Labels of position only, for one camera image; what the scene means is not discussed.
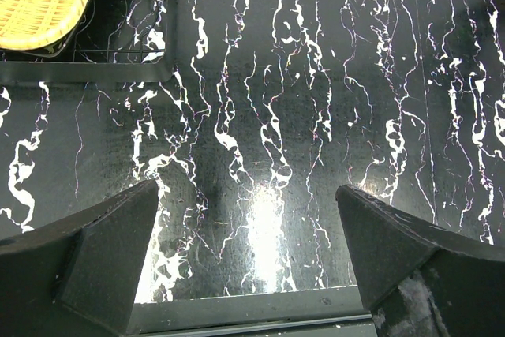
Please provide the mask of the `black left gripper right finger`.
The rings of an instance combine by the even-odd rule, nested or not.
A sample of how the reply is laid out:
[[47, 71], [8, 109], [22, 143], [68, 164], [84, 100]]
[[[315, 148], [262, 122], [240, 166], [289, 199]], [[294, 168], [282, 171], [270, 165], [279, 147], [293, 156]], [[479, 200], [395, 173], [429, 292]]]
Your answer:
[[504, 249], [351, 185], [335, 194], [364, 308], [379, 336], [502, 336]]

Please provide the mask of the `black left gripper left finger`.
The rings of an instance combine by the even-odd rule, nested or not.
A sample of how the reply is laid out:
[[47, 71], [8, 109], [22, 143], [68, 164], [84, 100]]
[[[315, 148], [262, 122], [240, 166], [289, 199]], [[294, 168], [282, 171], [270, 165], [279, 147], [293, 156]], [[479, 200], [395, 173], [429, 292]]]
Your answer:
[[123, 336], [158, 209], [147, 180], [1, 241], [3, 336]]

